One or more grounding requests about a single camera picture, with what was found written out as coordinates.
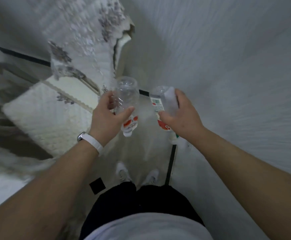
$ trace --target black shorts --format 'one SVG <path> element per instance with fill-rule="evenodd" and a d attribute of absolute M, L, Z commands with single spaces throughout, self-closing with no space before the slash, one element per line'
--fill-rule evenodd
<path fill-rule="evenodd" d="M 124 182 L 101 194 L 88 214 L 79 240 L 100 226 L 137 213 L 155 212 L 190 218 L 203 224 L 190 202 L 171 186 L 142 186 Z"/>

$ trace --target foot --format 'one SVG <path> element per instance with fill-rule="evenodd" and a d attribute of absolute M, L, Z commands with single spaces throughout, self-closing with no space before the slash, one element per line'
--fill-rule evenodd
<path fill-rule="evenodd" d="M 158 181 L 159 177 L 159 170 L 153 169 L 148 176 L 145 178 L 141 186 L 145 185 L 155 185 L 155 183 Z"/>
<path fill-rule="evenodd" d="M 123 162 L 118 162 L 115 174 L 120 178 L 121 182 L 131 182 L 129 172 Z"/>

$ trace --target hand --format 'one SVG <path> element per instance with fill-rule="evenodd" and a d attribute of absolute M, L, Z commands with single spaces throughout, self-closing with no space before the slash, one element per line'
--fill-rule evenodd
<path fill-rule="evenodd" d="M 200 116 L 184 92 L 175 89 L 179 102 L 176 116 L 172 117 L 165 111 L 160 111 L 160 120 L 170 126 L 173 131 L 190 143 L 205 131 Z"/>
<path fill-rule="evenodd" d="M 129 107 L 122 113 L 114 115 L 110 109 L 114 108 L 113 92 L 108 91 L 100 98 L 98 106 L 93 110 L 89 135 L 94 137 L 102 146 L 108 144 L 120 131 L 121 125 L 128 120 L 134 111 Z"/>

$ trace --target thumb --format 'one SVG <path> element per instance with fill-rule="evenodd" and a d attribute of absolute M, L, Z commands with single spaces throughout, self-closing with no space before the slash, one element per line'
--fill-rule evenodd
<path fill-rule="evenodd" d="M 116 117 L 118 118 L 118 120 L 121 123 L 124 123 L 125 121 L 128 120 L 128 118 L 130 117 L 130 115 L 132 114 L 134 109 L 135 109 L 134 107 L 129 107 L 129 108 L 125 109 L 123 112 L 116 115 Z"/>
<path fill-rule="evenodd" d="M 173 122 L 173 117 L 171 115 L 169 115 L 165 111 L 160 111 L 159 116 L 160 116 L 160 120 L 162 120 L 168 126 L 171 126 L 171 124 Z"/>

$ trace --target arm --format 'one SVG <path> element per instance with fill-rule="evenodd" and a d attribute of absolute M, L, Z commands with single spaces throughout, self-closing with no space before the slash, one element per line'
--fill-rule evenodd
<path fill-rule="evenodd" d="M 109 109 L 112 92 L 105 93 L 93 111 L 93 136 L 105 146 L 131 115 L 129 108 L 119 115 Z M 55 239 L 90 171 L 98 151 L 82 140 L 50 169 L 0 205 L 0 239 Z"/>
<path fill-rule="evenodd" d="M 206 129 L 190 100 L 176 90 L 175 117 L 160 112 L 160 119 L 194 145 L 271 239 L 291 239 L 291 174 L 246 153 Z"/>

